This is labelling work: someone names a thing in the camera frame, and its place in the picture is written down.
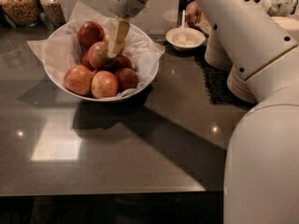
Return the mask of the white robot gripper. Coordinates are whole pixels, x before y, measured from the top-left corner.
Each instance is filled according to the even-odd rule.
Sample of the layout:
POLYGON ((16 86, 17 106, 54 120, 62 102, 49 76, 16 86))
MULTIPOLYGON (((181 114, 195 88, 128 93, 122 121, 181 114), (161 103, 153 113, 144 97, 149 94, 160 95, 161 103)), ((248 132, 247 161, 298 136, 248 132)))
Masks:
POLYGON ((134 18, 145 4, 139 0, 105 0, 105 3, 109 11, 119 17, 112 22, 107 45, 107 56, 114 58, 120 53, 130 29, 126 19, 134 18))

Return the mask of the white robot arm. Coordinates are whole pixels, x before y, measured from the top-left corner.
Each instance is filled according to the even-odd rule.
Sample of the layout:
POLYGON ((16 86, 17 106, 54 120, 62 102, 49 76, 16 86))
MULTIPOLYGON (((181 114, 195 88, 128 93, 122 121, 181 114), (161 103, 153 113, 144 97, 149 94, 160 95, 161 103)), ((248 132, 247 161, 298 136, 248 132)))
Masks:
POLYGON ((255 97, 227 150, 224 224, 299 224, 299 48, 253 0, 196 0, 255 97))

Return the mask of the person's left hand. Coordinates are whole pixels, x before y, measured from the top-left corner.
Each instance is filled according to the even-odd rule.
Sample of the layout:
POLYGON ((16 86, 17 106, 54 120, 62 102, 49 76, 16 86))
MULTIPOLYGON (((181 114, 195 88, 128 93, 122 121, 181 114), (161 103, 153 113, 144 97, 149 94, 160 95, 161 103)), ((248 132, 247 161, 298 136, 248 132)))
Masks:
POLYGON ((201 20, 202 10, 195 0, 190 0, 186 7, 186 22, 190 27, 194 27, 201 20))

